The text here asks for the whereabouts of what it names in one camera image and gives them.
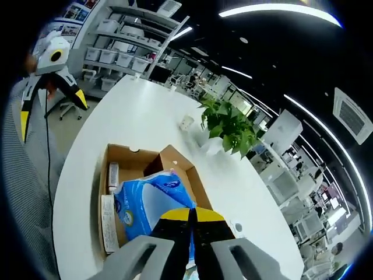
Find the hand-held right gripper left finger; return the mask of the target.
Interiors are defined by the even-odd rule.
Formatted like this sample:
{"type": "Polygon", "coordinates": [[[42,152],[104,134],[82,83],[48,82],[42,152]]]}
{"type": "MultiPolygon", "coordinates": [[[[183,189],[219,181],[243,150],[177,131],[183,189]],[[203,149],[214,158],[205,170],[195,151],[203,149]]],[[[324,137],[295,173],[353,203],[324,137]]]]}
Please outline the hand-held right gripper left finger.
{"type": "Polygon", "coordinates": [[[140,235],[112,253],[91,279],[182,279],[189,263],[189,209],[161,216],[150,235],[140,235]]]}

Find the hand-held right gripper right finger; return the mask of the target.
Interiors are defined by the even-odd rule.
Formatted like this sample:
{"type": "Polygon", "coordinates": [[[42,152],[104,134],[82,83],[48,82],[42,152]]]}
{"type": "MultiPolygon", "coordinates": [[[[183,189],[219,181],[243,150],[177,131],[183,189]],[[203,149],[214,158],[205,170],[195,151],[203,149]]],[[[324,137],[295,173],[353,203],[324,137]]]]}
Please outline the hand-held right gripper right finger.
{"type": "Polygon", "coordinates": [[[194,209],[195,264],[200,279],[286,279],[279,263],[246,238],[236,238],[217,212],[194,209]]]}

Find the person's left hand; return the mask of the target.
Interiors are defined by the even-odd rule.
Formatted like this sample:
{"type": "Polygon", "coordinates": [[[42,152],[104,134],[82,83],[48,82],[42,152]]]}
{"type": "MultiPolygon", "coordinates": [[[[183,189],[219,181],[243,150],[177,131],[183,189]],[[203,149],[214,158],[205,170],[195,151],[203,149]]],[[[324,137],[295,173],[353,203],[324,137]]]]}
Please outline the person's left hand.
{"type": "MultiPolygon", "coordinates": [[[[26,60],[24,62],[24,70],[28,75],[34,73],[37,68],[37,60],[31,55],[27,54],[26,60]]],[[[53,99],[57,88],[49,80],[45,83],[44,89],[47,91],[47,99],[53,99]]]]}

